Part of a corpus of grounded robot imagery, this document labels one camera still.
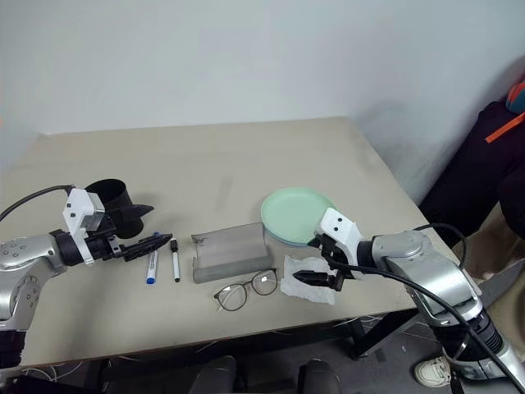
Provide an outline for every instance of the glasses frame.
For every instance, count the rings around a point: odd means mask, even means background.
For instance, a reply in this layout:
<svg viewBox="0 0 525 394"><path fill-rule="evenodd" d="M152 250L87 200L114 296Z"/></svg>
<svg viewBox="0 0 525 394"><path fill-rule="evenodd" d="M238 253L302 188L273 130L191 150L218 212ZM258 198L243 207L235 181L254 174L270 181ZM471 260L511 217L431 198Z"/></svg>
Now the glasses frame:
<svg viewBox="0 0 525 394"><path fill-rule="evenodd" d="M253 280L257 277L257 275L259 275L260 273L265 273L266 271L273 271L273 274L276 276L276 286L273 288L272 292L268 293L268 294L261 294L257 291L257 289L255 288L255 286L253 285ZM273 292L275 290L277 290L277 284L279 282L279 278L277 277L277 268L270 268L270 269L263 269L262 271L259 271L258 273L256 273L255 275L253 275L252 279L245 282L245 283L232 283L231 285L228 285L228 286L224 286L221 290L219 290L216 295L213 296L214 299L217 300L217 302L219 303L219 305L221 306L221 308L223 308L224 310L227 310L228 312L235 312L236 310L239 310L241 309L243 306L246 305L246 301L248 301L248 289L246 288L247 285L251 285L253 291L255 291L257 294L259 294L260 296L269 296L270 294L273 294ZM245 298L244 298L244 302L242 303L242 305L237 308L237 309L228 309L226 308L222 302L221 302L221 299L219 298L219 294L221 294L224 289L226 289L227 287L231 287L231 286L241 286L243 289L244 289L244 294L245 294Z"/></svg>

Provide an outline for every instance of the eyeglasses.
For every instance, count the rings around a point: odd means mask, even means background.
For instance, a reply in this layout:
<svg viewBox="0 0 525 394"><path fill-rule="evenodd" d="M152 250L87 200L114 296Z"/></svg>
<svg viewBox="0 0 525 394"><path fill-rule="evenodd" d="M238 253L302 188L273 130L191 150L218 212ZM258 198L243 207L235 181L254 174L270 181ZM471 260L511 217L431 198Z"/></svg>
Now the eyeglasses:
<svg viewBox="0 0 525 394"><path fill-rule="evenodd" d="M277 288L276 269L267 269L255 274L251 281L246 283L236 283L226 286L224 289L213 296L222 308L233 312L241 309L248 299L246 285L252 285L255 292L261 296L269 296Z"/></svg>

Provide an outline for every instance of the black cable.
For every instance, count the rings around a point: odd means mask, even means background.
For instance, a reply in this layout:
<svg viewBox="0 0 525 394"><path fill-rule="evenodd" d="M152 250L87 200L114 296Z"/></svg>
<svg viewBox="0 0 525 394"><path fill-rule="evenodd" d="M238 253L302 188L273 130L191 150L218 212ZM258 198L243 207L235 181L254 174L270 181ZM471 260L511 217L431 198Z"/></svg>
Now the black cable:
<svg viewBox="0 0 525 394"><path fill-rule="evenodd" d="M13 212L15 209L17 209L21 205L27 203L28 201L30 201L30 200L32 200L32 199L34 199L36 197L39 197L40 195L45 195L45 194L47 194L47 193L49 193L51 191L55 191L55 190L65 190L66 193L69 195L71 193L71 190L74 189L74 188L75 188L75 185L58 185L58 186L48 187L47 189L42 189L42 190L39 190L39 191L35 191L31 195L27 195L23 199L19 199L13 205L11 205L7 209L5 209L2 213L0 213L0 222L3 219L5 219L6 216L9 213Z"/></svg>
<svg viewBox="0 0 525 394"><path fill-rule="evenodd" d="M449 231L452 231L456 236L459 237L461 240L461 243L463 244L463 253L461 254L461 259L459 259L459 267L461 269L464 268L465 262L467 261L467 237L463 235L463 233L458 230L456 227L447 224L447 223L430 223L425 224L424 226L419 226L414 228L415 231L421 231L425 230L426 228L445 228Z"/></svg>
<svg viewBox="0 0 525 394"><path fill-rule="evenodd" d="M438 297L431 291L427 290L425 287L420 286L417 283L412 282L409 279L405 279L404 277L401 277L394 273L389 273L387 271L383 271L382 269L377 269L377 268L356 267L354 265L337 263L333 259L327 259L327 261L328 261L328 265L334 269L340 269L342 271L347 271L347 272L359 271L361 273L371 273L375 275L381 275L383 277L388 277L389 279L394 279L395 281L401 282L405 284L406 286L412 287L415 291L419 291L420 293L423 293L425 296L427 296L431 300L434 300L437 304L441 305L443 308L449 311L450 314L452 314L461 325L467 328L468 334L476 342L476 344L480 348L482 348L483 351L486 352L486 354L491 358L491 360L494 361L494 364L496 364L498 368L501 369L501 372L503 372L507 376L507 378L509 378L509 380L516 387L516 389L521 394L525 394L525 389L522 388L520 382L516 379L516 377L509 371L509 369L506 367L505 364L503 364L503 362L498 358L498 356L495 355L494 352L486 345L486 343L477 335L477 332L474 331L474 329L470 326L470 324L468 324L467 320L463 318L463 316L456 310L455 307L443 301L440 297Z"/></svg>

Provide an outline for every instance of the white napkin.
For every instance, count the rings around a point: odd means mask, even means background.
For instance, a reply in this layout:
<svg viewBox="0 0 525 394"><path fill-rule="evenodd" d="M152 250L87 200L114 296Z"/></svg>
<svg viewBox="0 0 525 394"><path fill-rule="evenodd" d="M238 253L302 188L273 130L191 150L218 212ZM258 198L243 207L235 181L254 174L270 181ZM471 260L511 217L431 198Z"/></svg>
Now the white napkin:
<svg viewBox="0 0 525 394"><path fill-rule="evenodd" d="M308 257L307 259L296 260L287 255L285 256L285 275L281 279L281 291L288 296L334 305L336 303L336 292L334 290L328 287L310 286L294 278L294 273L301 270L336 274L336 271L330 269L324 259Z"/></svg>

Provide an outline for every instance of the blue marker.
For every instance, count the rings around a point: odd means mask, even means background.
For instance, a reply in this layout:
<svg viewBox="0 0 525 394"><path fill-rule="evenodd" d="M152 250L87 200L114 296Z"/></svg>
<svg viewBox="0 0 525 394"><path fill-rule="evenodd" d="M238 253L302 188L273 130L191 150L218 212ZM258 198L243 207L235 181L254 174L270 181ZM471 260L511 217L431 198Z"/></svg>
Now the blue marker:
<svg viewBox="0 0 525 394"><path fill-rule="evenodd" d="M155 284L157 280L157 262L158 262L158 250L154 250L149 255L148 272L146 273L146 283L149 285Z"/></svg>

